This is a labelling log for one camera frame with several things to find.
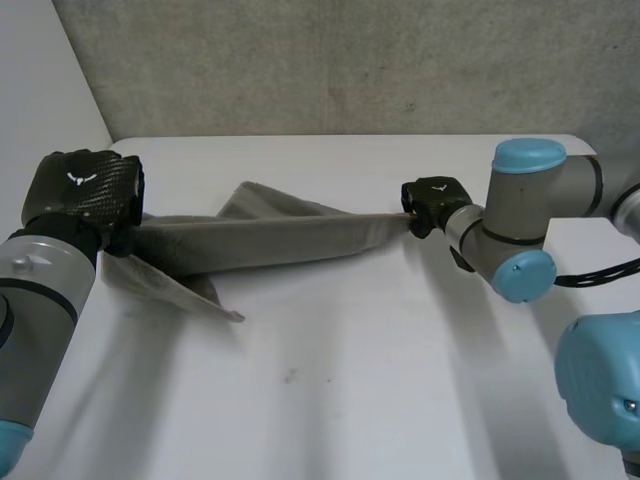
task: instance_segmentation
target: gray wall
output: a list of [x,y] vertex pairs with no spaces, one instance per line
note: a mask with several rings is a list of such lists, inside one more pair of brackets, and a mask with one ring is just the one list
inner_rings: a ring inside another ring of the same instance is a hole
[[55,0],[115,140],[574,133],[640,150],[638,0]]

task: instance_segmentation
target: towel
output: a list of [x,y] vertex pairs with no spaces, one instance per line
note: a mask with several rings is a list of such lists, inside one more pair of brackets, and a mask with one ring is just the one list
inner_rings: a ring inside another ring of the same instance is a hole
[[239,322],[244,317],[222,307],[210,274],[355,255],[407,232],[410,220],[343,212],[244,182],[217,216],[145,214],[133,255],[103,253],[102,276],[112,287]]

